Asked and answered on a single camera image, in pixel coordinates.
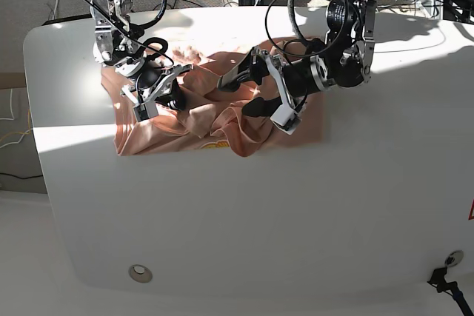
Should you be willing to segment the salmon pink T-shirt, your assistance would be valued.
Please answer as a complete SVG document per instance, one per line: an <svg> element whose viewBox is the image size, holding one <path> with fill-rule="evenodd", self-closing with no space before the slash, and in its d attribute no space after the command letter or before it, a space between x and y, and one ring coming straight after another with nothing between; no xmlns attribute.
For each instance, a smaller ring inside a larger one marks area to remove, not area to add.
<svg viewBox="0 0 474 316"><path fill-rule="evenodd" d="M221 75L229 72L249 52L250 43L211 43L196 46L183 41L170 45L170 56L177 64L192 64L193 69L178 77L187 99L183 111L159 105L158 116L138 122L132 102L121 95L128 80L113 68L101 70L101 85L107 91L116 117L114 144L119 156L180 152L206 148L229 148L241 157L260 149L292 148L322 141L324 132L324 96L310 95L296 131L288 135L269 118L251 118L243 114L245 104L254 98L267 100L278 95L272 77L260 86L244 83L234 93L218 90Z"/></svg>

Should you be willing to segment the round metal table grommet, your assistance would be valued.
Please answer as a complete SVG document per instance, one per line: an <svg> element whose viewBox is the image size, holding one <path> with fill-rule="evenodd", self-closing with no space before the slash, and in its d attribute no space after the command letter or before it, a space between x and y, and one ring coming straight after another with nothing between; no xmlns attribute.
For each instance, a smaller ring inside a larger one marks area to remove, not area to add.
<svg viewBox="0 0 474 316"><path fill-rule="evenodd" d="M128 269L128 274L137 283L149 283L153 279L153 273L140 264L133 264Z"/></svg>

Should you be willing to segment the red warning sticker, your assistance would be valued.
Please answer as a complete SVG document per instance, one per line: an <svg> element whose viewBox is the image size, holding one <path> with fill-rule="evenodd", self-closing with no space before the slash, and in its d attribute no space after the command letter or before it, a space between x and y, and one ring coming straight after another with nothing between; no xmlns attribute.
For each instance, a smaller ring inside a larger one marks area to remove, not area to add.
<svg viewBox="0 0 474 316"><path fill-rule="evenodd" d="M474 219L474 201L472 202L472 205L470 207L470 213L468 216L468 220L471 221Z"/></svg>

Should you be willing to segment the right round table grommet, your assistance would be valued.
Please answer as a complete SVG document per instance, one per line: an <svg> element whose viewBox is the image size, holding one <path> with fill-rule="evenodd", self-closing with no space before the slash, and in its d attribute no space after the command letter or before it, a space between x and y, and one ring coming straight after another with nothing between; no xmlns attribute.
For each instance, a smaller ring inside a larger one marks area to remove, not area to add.
<svg viewBox="0 0 474 316"><path fill-rule="evenodd" d="M451 252L445 259L444 265L447 268L457 266L464 259L464 252L462 250L455 250Z"/></svg>

